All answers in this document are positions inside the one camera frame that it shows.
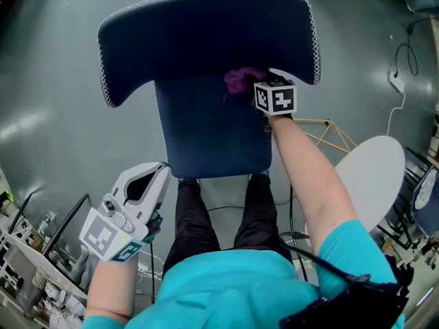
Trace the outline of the dark blue chair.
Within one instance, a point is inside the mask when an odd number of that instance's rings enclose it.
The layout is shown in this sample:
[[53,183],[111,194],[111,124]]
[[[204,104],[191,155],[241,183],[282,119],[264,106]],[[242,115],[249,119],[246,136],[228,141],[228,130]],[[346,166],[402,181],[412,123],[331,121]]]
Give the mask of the dark blue chair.
[[241,67],[263,82],[320,81],[320,50],[307,0],[147,0],[97,30],[102,91],[111,108],[152,84],[176,178],[220,178],[270,168],[272,136],[250,91],[226,96]]

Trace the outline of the black metal table legs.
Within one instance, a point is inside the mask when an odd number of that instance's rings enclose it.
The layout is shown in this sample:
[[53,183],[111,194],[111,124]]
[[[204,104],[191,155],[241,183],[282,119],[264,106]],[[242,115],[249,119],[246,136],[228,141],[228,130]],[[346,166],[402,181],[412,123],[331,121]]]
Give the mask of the black metal table legs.
[[[28,202],[30,201],[32,195],[34,194],[34,192],[31,192],[25,199],[25,201],[21,204],[18,213],[16,214],[16,216],[14,217],[14,219],[12,220],[12,223],[8,229],[8,234],[11,234],[14,229],[15,226],[19,220],[19,218],[23,215],[23,212],[28,204]],[[48,242],[47,246],[43,248],[43,256],[45,258],[49,258],[49,253],[50,251],[56,246],[58,240],[60,239],[60,237],[62,236],[62,233],[64,232],[64,230],[66,229],[66,227],[69,225],[69,223],[71,222],[72,218],[74,218],[74,216],[77,214],[77,212],[79,211],[79,209],[81,209],[83,203],[89,199],[89,194],[85,193],[79,200],[78,202],[74,205],[74,207],[72,207],[72,209],[69,211],[69,213],[67,214],[67,216],[62,220],[61,224],[59,225],[58,229],[55,231],[54,235],[52,236],[51,240]]]

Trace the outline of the tan table leg frame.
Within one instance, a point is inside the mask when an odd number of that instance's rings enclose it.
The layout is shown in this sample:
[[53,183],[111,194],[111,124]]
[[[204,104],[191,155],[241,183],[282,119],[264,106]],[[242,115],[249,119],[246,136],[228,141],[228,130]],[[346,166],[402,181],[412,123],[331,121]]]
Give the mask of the tan table leg frame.
[[[330,119],[299,119],[296,118],[295,121],[300,125],[323,125],[324,131],[320,136],[313,135],[309,132],[305,132],[305,134],[315,141],[316,147],[320,144],[327,145],[335,150],[338,150],[344,154],[349,154],[351,151],[357,147],[357,144],[351,139],[349,135],[346,134],[344,130],[342,130],[334,121]],[[336,145],[335,143],[327,140],[327,135],[330,131],[333,130],[344,144],[343,147]]]

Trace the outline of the purple wiping cloth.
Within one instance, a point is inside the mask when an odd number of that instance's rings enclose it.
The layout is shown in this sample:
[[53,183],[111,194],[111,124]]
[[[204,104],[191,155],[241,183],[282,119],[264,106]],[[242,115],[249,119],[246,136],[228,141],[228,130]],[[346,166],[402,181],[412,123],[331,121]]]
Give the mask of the purple wiping cloth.
[[241,67],[237,70],[229,71],[224,76],[226,96],[248,92],[255,82],[262,82],[266,77],[267,73],[265,71],[254,67]]

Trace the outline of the person's black trousers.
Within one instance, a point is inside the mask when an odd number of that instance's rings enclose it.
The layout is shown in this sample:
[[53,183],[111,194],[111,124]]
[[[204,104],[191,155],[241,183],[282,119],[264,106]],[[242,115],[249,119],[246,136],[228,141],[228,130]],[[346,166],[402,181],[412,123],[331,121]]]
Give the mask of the person's black trousers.
[[[165,261],[164,273],[192,256],[209,252],[226,255],[220,249],[197,180],[179,181],[175,224],[175,241]],[[234,251],[239,249],[276,252],[292,262],[290,252],[281,246],[267,172],[253,174],[248,181],[244,213],[233,245]]]

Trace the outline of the person's teal shirt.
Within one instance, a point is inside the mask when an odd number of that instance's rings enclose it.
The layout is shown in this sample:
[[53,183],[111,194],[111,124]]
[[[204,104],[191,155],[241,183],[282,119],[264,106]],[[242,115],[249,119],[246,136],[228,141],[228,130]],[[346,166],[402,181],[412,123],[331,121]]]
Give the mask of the person's teal shirt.
[[[396,283],[389,263],[359,221],[343,223],[318,256],[373,282]],[[192,256],[164,276],[156,303],[127,324],[91,315],[83,329],[278,329],[280,320],[347,288],[317,266],[318,287],[296,279],[293,265],[273,251],[249,249]]]

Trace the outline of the black shoulder bag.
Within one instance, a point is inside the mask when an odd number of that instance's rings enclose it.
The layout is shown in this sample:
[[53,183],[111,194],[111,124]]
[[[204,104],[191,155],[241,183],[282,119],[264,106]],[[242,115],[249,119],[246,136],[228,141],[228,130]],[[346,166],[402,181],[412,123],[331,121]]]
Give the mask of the black shoulder bag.
[[329,263],[325,269],[348,286],[332,300],[321,297],[304,310],[280,320],[280,329],[392,329],[408,302],[407,288],[399,283],[378,283],[369,274],[354,276]]

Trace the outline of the white patterned cushion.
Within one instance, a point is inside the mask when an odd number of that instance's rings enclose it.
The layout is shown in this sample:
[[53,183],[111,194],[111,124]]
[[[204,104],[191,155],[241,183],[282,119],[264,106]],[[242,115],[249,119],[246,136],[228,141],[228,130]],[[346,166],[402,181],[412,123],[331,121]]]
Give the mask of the white patterned cushion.
[[418,195],[416,196],[416,200],[414,203],[415,209],[420,210],[427,205],[431,197],[435,181],[436,181],[436,172],[430,171],[426,175],[425,179],[423,180],[420,189],[418,191]]

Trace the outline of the person's left forearm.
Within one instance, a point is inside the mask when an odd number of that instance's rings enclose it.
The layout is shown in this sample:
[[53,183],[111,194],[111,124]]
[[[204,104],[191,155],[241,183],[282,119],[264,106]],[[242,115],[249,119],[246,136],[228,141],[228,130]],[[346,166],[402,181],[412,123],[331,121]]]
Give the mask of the person's left forearm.
[[88,290],[86,318],[103,316],[127,324],[134,313],[139,256],[124,263],[99,260]]

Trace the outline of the white power strip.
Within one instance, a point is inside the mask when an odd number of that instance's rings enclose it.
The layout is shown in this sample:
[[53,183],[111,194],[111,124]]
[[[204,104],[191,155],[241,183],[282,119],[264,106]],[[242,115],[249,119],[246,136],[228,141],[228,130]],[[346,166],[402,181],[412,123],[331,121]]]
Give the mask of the white power strip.
[[390,71],[388,75],[389,83],[394,87],[396,91],[403,94],[405,91],[404,82],[399,77],[399,73],[397,71]]

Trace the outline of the white round table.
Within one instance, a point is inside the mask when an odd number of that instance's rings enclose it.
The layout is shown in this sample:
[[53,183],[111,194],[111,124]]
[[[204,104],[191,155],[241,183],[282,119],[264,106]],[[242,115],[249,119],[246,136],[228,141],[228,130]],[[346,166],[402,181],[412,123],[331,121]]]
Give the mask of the white round table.
[[404,169],[404,150],[390,136],[364,141],[335,166],[367,231],[378,226],[396,201]]

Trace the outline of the white board table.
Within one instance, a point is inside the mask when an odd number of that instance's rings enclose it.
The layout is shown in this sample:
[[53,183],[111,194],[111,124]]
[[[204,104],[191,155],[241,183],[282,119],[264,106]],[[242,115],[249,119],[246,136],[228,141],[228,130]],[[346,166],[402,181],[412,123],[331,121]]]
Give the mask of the white board table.
[[22,242],[17,237],[3,233],[5,243],[9,246],[5,253],[6,263],[24,280],[30,281],[36,271],[40,271],[52,283],[66,292],[87,299],[86,292],[63,271],[54,261],[39,251]]

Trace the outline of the clear plastic bottle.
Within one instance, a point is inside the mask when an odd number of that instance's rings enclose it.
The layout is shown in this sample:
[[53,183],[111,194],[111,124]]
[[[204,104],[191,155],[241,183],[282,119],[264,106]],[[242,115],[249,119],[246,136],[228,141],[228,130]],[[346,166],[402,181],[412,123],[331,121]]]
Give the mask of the clear plastic bottle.
[[44,234],[45,230],[49,227],[49,225],[51,224],[51,222],[55,219],[56,214],[53,213],[52,211],[49,211],[44,219],[41,221],[37,231],[39,234]]

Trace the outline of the person's right forearm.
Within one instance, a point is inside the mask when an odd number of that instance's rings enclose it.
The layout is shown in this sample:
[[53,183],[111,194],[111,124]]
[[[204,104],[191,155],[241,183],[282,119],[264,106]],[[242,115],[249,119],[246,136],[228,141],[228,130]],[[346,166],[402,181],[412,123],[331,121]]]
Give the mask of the person's right forearm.
[[334,166],[293,119],[273,116],[269,124],[317,254],[332,231],[358,219],[356,210]]

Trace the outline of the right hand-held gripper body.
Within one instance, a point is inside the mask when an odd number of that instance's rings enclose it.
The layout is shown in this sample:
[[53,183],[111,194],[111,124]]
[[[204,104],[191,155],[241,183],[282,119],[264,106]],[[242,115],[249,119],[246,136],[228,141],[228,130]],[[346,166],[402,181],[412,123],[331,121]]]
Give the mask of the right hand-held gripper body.
[[292,80],[270,80],[254,83],[257,110],[269,116],[296,112],[296,85]]

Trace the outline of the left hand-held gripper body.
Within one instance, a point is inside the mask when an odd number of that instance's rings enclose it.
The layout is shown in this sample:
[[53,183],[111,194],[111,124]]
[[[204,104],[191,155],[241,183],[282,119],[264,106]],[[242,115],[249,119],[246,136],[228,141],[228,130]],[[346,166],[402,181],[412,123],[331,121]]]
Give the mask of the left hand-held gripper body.
[[81,242],[101,260],[124,263],[150,244],[161,231],[162,217],[154,211],[149,220],[137,219],[114,196],[104,196],[91,208],[80,232]]

